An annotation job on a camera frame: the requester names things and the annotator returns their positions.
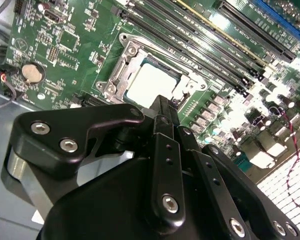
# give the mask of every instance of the ram slot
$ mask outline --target ram slot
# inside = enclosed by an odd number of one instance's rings
[[[202,20],[199,19],[194,14],[190,14],[189,11],[186,11],[185,8],[182,5],[180,5],[178,2],[172,3],[170,0],[161,0],[161,1],[165,5],[171,7],[172,9],[174,9],[174,11],[176,13],[178,13],[178,15],[179,15],[179,17],[181,19],[183,19],[183,20],[187,19],[190,22],[196,24],[197,26],[200,26],[200,28],[205,29],[206,31],[208,31],[210,34],[212,34],[216,38],[222,40],[228,46],[231,46],[231,47],[235,48],[239,53],[243,53],[244,56],[246,56],[247,58],[249,58],[250,61],[253,62],[255,65],[257,65],[258,67],[263,68],[265,66],[265,64],[266,64],[265,62],[260,61],[260,60],[258,61],[254,56],[252,56],[250,53],[248,53],[245,50],[243,50],[241,47],[239,47],[233,41],[231,41],[230,39],[228,39],[226,36],[222,35],[219,31],[217,31],[213,27],[211,27],[211,26],[203,23]]]
[[[164,4],[159,4],[154,0],[146,0],[144,3],[154,10],[156,10],[158,13],[160,13],[162,16],[164,16],[167,20],[170,20],[171,22],[175,22],[178,24],[180,28],[183,28],[196,38],[198,38],[200,41],[205,42],[208,46],[213,48],[216,52],[218,52],[221,56],[223,56],[225,59],[227,59],[230,62],[235,62],[236,65],[240,66],[242,69],[250,73],[251,75],[257,74],[257,71],[252,68],[249,64],[246,63],[246,61],[242,60],[238,56],[236,56],[235,53],[232,53],[231,51],[227,51],[224,48],[220,46],[218,42],[215,42],[213,39],[205,36],[203,33],[200,33],[198,29],[195,29],[193,26],[189,24],[188,21],[180,17],[177,13],[174,11],[171,11],[171,9],[165,7]]]
[[[244,98],[246,98],[249,94],[246,92],[245,88],[240,85],[238,82],[233,82],[231,80],[228,80],[224,77],[224,75],[220,74],[216,69],[211,68],[208,64],[205,62],[202,62],[198,57],[196,57],[193,53],[190,51],[184,49],[182,46],[178,45],[176,42],[172,41],[169,37],[167,37],[162,32],[155,29],[152,25],[145,22],[144,20],[140,19],[139,17],[126,13],[125,11],[122,12],[121,17],[125,19],[126,21],[130,22],[132,25],[137,26],[141,28],[143,31],[148,32],[149,34],[155,36],[156,38],[160,39],[164,43],[166,43],[171,50],[175,51],[176,53],[179,53],[180,56],[186,59],[190,59],[194,64],[196,64],[199,68],[204,69],[208,74],[212,76],[216,76],[219,80],[221,80],[224,83],[229,84],[232,86],[240,95],[242,95]]]
[[[245,81],[247,81],[247,79],[243,75],[231,68],[225,62],[220,61],[215,55],[208,53],[208,51],[206,51],[198,43],[194,42],[191,38],[173,30],[171,26],[169,26],[166,22],[162,21],[160,18],[154,18],[153,14],[151,14],[151,12],[149,12],[148,10],[143,9],[139,5],[136,5],[133,10],[138,15],[146,16],[150,20],[158,23],[161,29],[164,29],[166,33],[169,33],[178,42],[182,43],[185,46],[192,47],[196,52],[198,52],[200,55],[206,58],[209,62],[213,63],[216,66],[216,68],[219,68],[219,71],[222,70],[222,73],[227,77],[231,77],[236,82],[240,81],[244,83]]]
[[[235,9],[227,1],[221,1],[218,10],[223,16],[227,17],[232,23],[237,25],[238,28],[249,34],[252,39],[283,61],[291,63],[297,57],[293,52],[263,31],[262,28]]]
[[[212,48],[216,53],[218,53],[220,56],[222,56],[223,62],[225,62],[227,65],[228,63],[232,63],[232,67],[236,70],[239,69],[240,72],[245,71],[244,75],[252,77],[258,76],[258,72],[251,67],[246,61],[238,57],[235,53],[232,53],[231,51],[225,50],[222,46],[220,46],[220,43],[215,42],[211,38],[205,36],[203,33],[200,33],[198,29],[195,29],[193,26],[189,24],[186,20],[181,18],[179,15],[176,15],[174,11],[171,11],[169,8],[165,7],[164,4],[159,5],[157,2],[153,0],[147,0],[144,1],[144,3],[149,6],[150,8],[154,9],[156,12],[158,12],[160,15],[165,17],[163,19],[164,23],[169,23],[171,26],[175,27],[176,30],[178,30],[181,34],[190,36],[189,42],[195,41],[198,43],[195,39],[198,39],[200,42],[205,43],[207,46]]]

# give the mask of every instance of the green circuit board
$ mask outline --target green circuit board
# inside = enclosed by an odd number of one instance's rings
[[[182,125],[190,127],[195,117],[215,95],[225,101],[220,110],[214,113],[215,117],[209,120],[210,123],[218,121],[216,119],[224,115],[224,109],[228,107],[240,111],[242,115],[249,115],[253,108],[264,111],[261,107],[263,98],[259,92],[267,84],[258,82],[247,69],[258,73],[266,71],[266,78],[270,82],[285,86],[292,99],[300,100],[300,40],[282,25],[275,23],[253,1],[228,2],[276,43],[280,43],[286,52],[294,55],[293,61],[287,62],[280,55],[269,51],[264,44],[221,14],[218,9],[221,2],[219,0],[182,1],[192,10],[179,1],[171,0],[136,0],[122,4],[123,2],[125,1],[17,1],[19,5],[5,62],[20,69],[25,64],[36,63],[43,67],[45,74],[44,80],[37,84],[28,84],[22,74],[8,78],[18,91],[24,93],[23,99],[43,110],[69,108],[75,94],[93,96],[111,104],[112,101],[105,97],[97,85],[109,81],[125,49],[119,37],[121,34],[129,34],[151,41],[188,66],[199,61],[206,67],[196,69],[197,73],[204,76],[205,88],[192,92],[178,106]],[[189,28],[204,36],[203,40],[187,31],[178,21],[187,22]],[[202,48],[202,51],[198,51],[196,46]],[[230,55],[224,52],[231,53],[235,59],[232,61]],[[159,58],[168,61],[165,56]],[[242,79],[255,84],[243,85]],[[253,97],[243,97],[235,90],[234,85],[241,86]],[[136,104],[127,96],[124,101]],[[209,131],[210,123],[202,128],[202,132],[196,132],[200,144],[205,143],[204,136]],[[245,136],[260,132],[250,124],[239,124],[235,128]],[[230,129],[231,127],[225,127],[222,129],[222,136],[212,136],[212,142],[229,155],[232,154],[232,149],[227,145],[231,137]]]

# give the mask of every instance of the hole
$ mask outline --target hole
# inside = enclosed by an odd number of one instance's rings
[[[172,166],[174,164],[174,162],[170,159],[170,158],[167,158],[166,160],[166,163],[169,164],[170,166]]]
[[[208,168],[212,169],[212,165],[211,165],[209,162],[206,162],[205,165],[206,165]]]
[[[218,179],[214,178],[214,179],[212,179],[212,181],[213,181],[216,185],[220,186],[220,182],[218,181]]]

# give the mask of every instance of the black metal bracket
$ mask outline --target black metal bracket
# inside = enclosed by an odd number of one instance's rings
[[[220,149],[199,148],[169,100],[158,96],[148,113],[120,104],[15,120],[1,178],[45,219],[38,239],[300,240],[298,228]],[[78,187],[92,147],[97,157],[135,155]]]

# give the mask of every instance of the pcie slot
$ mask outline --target pcie slot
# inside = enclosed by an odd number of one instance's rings
[[[221,81],[224,83],[229,84],[232,86],[239,94],[241,94],[243,97],[248,96],[249,94],[245,91],[245,89],[238,83],[234,83],[226,78],[222,74],[220,74],[217,70],[211,68],[209,65],[207,65],[205,62],[202,62],[200,59],[198,59],[196,56],[194,56],[191,52],[188,50],[182,48],[180,45],[173,42],[170,38],[166,37],[164,34],[162,34],[160,31],[155,29],[153,26],[149,25],[147,22],[143,21],[142,19],[136,17],[133,14],[127,14],[123,12],[121,16],[129,21],[131,24],[140,27],[145,32],[150,33],[151,35],[156,36],[161,41],[165,42],[169,47],[179,53],[184,58],[188,58],[191,61],[193,61],[194,64],[196,64],[199,68],[204,69],[207,73],[209,73],[212,76],[217,76]]]
[[[278,58],[291,63],[297,56],[283,46],[280,42],[262,30],[257,24],[239,12],[227,1],[221,1],[218,6],[219,12],[237,25],[256,42],[263,45],[267,50],[275,54]]]
[[[243,79],[245,79],[244,76],[242,76],[241,74],[239,74],[237,71],[235,71],[233,68],[231,68],[229,65],[227,65],[225,62],[220,61],[214,54],[209,53],[208,51],[206,51],[204,48],[202,48],[198,43],[194,42],[191,38],[189,38],[186,35],[182,35],[180,32],[174,31],[172,30],[171,26],[169,24],[167,24],[165,21],[162,21],[159,18],[153,18],[153,15],[147,11],[146,9],[143,9],[142,7],[140,7],[139,5],[136,5],[135,8],[133,9],[136,13],[138,13],[139,15],[144,15],[147,16],[149,19],[156,21],[160,27],[162,29],[164,29],[166,32],[170,33],[171,35],[173,35],[176,38],[179,38],[180,41],[183,41],[184,44],[188,44],[191,45],[195,48],[195,50],[200,53],[202,56],[204,56],[206,59],[208,59],[211,62],[214,62],[214,64],[216,66],[218,66],[219,68],[224,68],[223,70],[225,72],[227,72],[229,75],[233,75],[235,76],[235,78],[237,78],[237,81],[242,82]]]
[[[221,54],[225,59],[227,59],[229,62],[234,62],[236,65],[240,66],[244,70],[246,70],[251,75],[255,76],[257,74],[257,71],[253,69],[249,64],[247,64],[245,61],[243,61],[241,58],[237,57],[234,53],[231,51],[226,51],[221,46],[219,46],[219,43],[213,41],[212,39],[204,36],[203,34],[200,34],[195,28],[193,28],[189,22],[184,20],[179,15],[176,15],[174,11],[171,11],[170,9],[167,9],[164,4],[159,5],[154,0],[146,0],[144,1],[148,6],[156,10],[158,13],[163,15],[166,19],[170,20],[171,22],[176,22],[180,27],[193,36],[197,37],[200,41],[207,43],[210,47],[216,50],[219,54]]]
[[[251,0],[253,5],[260,8],[264,13],[266,13],[272,20],[274,20],[277,24],[284,27],[286,31],[288,31],[292,36],[294,36],[297,40],[300,41],[300,31],[296,29],[293,25],[287,22],[282,16],[276,13],[270,6],[268,6],[262,0]]]

